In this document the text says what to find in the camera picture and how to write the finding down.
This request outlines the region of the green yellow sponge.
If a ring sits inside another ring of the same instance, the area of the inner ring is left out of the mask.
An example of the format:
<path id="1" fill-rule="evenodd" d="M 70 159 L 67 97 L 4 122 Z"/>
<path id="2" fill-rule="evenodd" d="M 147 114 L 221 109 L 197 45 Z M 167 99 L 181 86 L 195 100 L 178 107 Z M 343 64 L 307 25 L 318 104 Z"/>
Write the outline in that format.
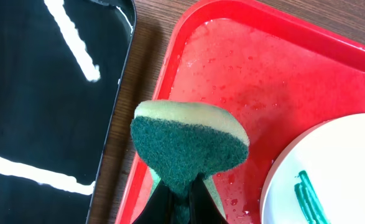
<path id="1" fill-rule="evenodd" d="M 143 101 L 135 109 L 131 137 L 156 186 L 163 181 L 173 193 L 173 223 L 190 223 L 188 194 L 198 175 L 219 210 L 212 176 L 237 167 L 249 154 L 249 138 L 239 121 L 205 103 Z"/>

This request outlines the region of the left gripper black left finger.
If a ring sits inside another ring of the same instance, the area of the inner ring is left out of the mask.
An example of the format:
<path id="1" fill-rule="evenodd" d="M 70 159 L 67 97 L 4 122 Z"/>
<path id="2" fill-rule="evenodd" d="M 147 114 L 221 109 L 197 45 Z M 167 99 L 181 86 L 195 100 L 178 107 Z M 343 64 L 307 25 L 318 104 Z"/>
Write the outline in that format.
<path id="1" fill-rule="evenodd" d="M 173 193 L 160 181 L 141 214 L 133 224 L 172 224 Z"/>

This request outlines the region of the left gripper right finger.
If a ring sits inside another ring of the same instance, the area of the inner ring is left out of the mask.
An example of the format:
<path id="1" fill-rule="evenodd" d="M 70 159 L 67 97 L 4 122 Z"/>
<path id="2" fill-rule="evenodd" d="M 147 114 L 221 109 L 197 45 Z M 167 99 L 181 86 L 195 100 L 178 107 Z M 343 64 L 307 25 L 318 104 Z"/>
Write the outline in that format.
<path id="1" fill-rule="evenodd" d="M 188 196 L 190 224 L 228 224 L 211 198 L 202 175 L 192 182 Z"/>

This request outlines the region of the white plate top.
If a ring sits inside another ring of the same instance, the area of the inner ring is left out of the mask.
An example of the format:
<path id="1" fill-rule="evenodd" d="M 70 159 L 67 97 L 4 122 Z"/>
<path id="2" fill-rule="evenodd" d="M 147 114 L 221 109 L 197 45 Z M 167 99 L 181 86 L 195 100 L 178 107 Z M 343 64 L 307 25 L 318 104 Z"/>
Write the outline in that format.
<path id="1" fill-rule="evenodd" d="M 261 223 L 365 223 L 365 113 L 316 125 L 272 164 Z"/>

